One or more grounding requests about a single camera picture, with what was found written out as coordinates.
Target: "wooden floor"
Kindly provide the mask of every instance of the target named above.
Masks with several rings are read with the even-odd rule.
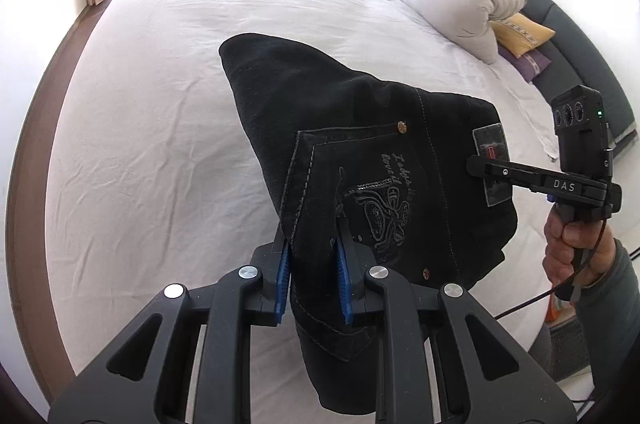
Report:
[[[44,214],[49,160],[69,82],[108,4],[85,8],[51,59],[22,127],[9,184],[6,260],[11,300],[22,345],[49,402],[75,377],[47,275]]]

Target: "triangular cutout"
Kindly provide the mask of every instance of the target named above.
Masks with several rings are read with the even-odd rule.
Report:
[[[517,372],[517,361],[474,315],[468,315],[465,321],[486,380],[495,380]]]
[[[162,315],[149,317],[107,362],[107,371],[130,380],[141,380],[161,324]]]

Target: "gray sleeve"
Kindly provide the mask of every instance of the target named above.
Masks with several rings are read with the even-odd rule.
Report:
[[[575,306],[591,359],[598,396],[608,389],[640,334],[638,277],[622,244],[616,240],[611,269],[582,290]]]

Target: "purple pillow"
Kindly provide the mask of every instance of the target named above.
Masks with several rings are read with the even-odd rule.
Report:
[[[518,70],[524,80],[531,82],[533,78],[551,64],[551,60],[542,55],[535,48],[526,54],[516,57],[503,45],[498,43],[498,53]]]

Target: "white bed sheet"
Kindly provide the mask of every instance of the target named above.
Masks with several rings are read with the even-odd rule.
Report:
[[[306,42],[350,68],[491,101],[512,160],[557,168],[552,117],[505,60],[485,65],[399,0],[113,0],[70,83],[47,184],[50,290],[76,371],[157,292],[247,263],[277,224],[218,47],[241,32]],[[548,288],[542,195],[514,190],[506,260],[472,293],[492,313]],[[546,301],[501,320],[526,348]],[[292,316],[252,337],[256,422],[372,422],[323,410]]]

